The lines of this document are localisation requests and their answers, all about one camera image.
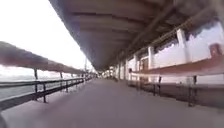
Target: bright sky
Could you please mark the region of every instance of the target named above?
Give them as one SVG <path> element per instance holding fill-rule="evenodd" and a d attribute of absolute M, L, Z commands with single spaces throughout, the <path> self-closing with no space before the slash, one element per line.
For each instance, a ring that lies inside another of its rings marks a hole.
<path fill-rule="evenodd" d="M 0 17 L 0 41 L 84 68 L 85 55 L 48 0 L 0 0 Z"/>

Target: concrete floor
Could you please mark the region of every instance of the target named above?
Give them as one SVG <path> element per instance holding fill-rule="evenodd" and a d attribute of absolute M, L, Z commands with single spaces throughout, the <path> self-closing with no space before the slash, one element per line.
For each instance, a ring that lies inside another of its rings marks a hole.
<path fill-rule="evenodd" d="M 28 102 L 4 111 L 10 128 L 223 128 L 224 111 L 96 79 L 78 92 L 58 92 L 48 104 Z"/>

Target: pillar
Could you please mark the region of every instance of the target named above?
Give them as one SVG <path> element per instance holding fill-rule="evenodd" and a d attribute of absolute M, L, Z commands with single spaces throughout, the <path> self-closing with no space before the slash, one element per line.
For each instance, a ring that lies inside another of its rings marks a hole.
<path fill-rule="evenodd" d="M 179 46 L 183 49 L 182 50 L 183 51 L 183 62 L 189 63 L 191 61 L 191 59 L 190 59 L 190 53 L 189 53 L 189 48 L 188 48 L 185 32 L 183 29 L 178 29 L 176 33 L 177 33 L 177 39 L 179 42 Z M 190 84 L 191 81 L 192 80 L 190 77 L 186 77 L 187 84 Z"/>
<path fill-rule="evenodd" d="M 121 64 L 118 64 L 118 79 L 121 79 Z"/>
<path fill-rule="evenodd" d="M 155 68 L 155 59 L 154 59 L 155 50 L 154 47 L 148 47 L 148 68 Z M 149 82 L 155 82 L 155 77 L 151 76 Z"/>
<path fill-rule="evenodd" d="M 126 61 L 124 61 L 124 80 L 126 80 Z"/>
<path fill-rule="evenodd" d="M 125 68 L 126 80 L 129 80 L 129 70 L 128 70 L 128 69 L 129 69 L 129 66 L 128 66 L 128 65 L 129 65 L 129 61 L 128 61 L 128 59 L 125 60 L 125 65 L 126 65 L 126 66 L 125 66 L 125 67 L 126 67 L 126 68 Z"/>
<path fill-rule="evenodd" d="M 138 71 L 138 55 L 134 55 L 134 69 L 132 69 L 133 71 Z M 133 77 L 133 80 L 139 80 L 139 77 Z"/>

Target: metal railing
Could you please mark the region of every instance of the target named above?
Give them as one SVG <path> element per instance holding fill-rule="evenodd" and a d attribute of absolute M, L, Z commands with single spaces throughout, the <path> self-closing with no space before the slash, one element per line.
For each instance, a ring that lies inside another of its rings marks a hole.
<path fill-rule="evenodd" d="M 68 88 L 76 86 L 88 81 L 91 78 L 74 78 L 74 79 L 60 79 L 60 80 L 36 80 L 36 81 L 19 81 L 19 82 L 0 82 L 0 89 L 8 88 L 19 88 L 19 87 L 34 87 L 33 92 L 22 94 L 19 96 L 9 97 L 3 100 L 0 100 L 1 110 L 6 110 L 8 108 L 23 104 L 31 100 L 37 100 L 38 98 L 43 98 L 43 102 L 46 103 L 46 96 L 52 93 L 61 91 L 63 89 L 68 92 Z M 50 87 L 52 84 L 59 84 L 56 87 Z"/>

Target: roof canopy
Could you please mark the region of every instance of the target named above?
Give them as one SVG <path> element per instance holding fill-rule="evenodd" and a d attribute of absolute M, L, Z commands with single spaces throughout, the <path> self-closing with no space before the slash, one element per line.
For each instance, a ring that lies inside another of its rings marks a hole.
<path fill-rule="evenodd" d="M 50 2 L 96 70 L 130 56 L 209 5 L 208 0 Z"/>

